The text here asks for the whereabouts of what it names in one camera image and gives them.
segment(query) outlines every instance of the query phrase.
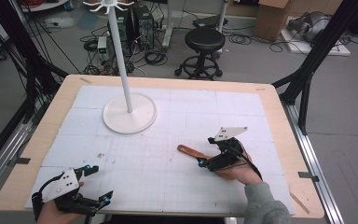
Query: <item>person's right hand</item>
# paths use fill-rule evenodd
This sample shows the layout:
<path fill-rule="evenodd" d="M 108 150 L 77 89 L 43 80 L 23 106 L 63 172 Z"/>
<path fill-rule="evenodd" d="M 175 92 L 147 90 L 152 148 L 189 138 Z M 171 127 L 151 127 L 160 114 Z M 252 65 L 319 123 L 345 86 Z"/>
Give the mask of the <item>person's right hand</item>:
<path fill-rule="evenodd" d="M 243 152 L 243 155 L 252 161 L 252 158 L 246 152 Z M 251 185 L 263 182 L 260 176 L 252 169 L 249 164 L 244 164 L 246 161 L 244 159 L 237 161 L 234 163 L 231 168 L 225 168 L 220 173 L 223 174 L 231 174 L 233 175 L 238 181 L 240 181 L 244 185 Z"/>

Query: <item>human hand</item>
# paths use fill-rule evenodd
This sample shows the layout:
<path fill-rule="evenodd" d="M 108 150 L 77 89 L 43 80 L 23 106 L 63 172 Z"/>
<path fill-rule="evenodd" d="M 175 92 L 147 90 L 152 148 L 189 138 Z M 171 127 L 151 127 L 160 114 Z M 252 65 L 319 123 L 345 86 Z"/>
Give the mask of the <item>human hand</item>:
<path fill-rule="evenodd" d="M 37 224 L 69 224 L 72 221 L 83 217 L 84 215 L 76 213 L 64 213 L 57 209 L 54 200 L 43 204 L 42 211 L 40 212 Z"/>
<path fill-rule="evenodd" d="M 243 156 L 252 161 L 250 155 L 246 152 L 243 152 Z M 238 181 L 244 185 L 251 185 L 263 182 L 263 180 L 258 176 L 258 174 L 252 169 L 251 165 L 246 163 L 244 160 L 237 161 L 232 166 L 224 168 L 219 172 L 222 174 L 233 175 Z"/>

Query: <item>round stool seat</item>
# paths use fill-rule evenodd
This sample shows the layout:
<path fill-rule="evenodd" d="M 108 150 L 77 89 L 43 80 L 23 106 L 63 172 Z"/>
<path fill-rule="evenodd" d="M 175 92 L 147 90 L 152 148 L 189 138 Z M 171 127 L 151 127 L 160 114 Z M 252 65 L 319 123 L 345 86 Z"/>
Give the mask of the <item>round stool seat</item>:
<path fill-rule="evenodd" d="M 186 44 L 195 51 L 213 53 L 225 45 L 225 36 L 215 29 L 196 28 L 186 34 Z"/>

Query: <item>brown object on table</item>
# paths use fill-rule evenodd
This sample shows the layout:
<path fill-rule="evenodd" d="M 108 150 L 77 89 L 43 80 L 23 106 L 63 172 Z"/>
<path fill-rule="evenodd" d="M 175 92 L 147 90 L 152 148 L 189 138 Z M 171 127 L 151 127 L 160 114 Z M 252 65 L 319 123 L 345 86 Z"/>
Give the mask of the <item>brown object on table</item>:
<path fill-rule="evenodd" d="M 191 147 L 187 147 L 185 145 L 179 145 L 178 147 L 178 150 L 191 156 L 191 157 L 194 157 L 194 158 L 205 158 L 207 160 L 209 160 L 212 156 L 207 156 L 205 154 L 203 154 L 202 152 L 198 152 L 196 149 L 193 149 Z M 215 172 L 217 175 L 220 175 L 222 176 L 223 178 L 227 179 L 227 180 L 234 180 L 234 176 L 232 175 L 229 175 L 229 174 L 222 174 L 221 172 L 219 171 L 216 171 Z"/>

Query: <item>person's left hand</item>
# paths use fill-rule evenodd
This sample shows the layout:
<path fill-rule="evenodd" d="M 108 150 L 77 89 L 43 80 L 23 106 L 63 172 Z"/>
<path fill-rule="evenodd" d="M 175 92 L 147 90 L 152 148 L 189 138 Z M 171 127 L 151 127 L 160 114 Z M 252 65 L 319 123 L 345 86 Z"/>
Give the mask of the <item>person's left hand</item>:
<path fill-rule="evenodd" d="M 42 211 L 40 212 L 37 224 L 69 224 L 72 221 L 83 217 L 84 215 L 76 213 L 64 213 L 57 209 L 54 200 L 43 204 Z"/>

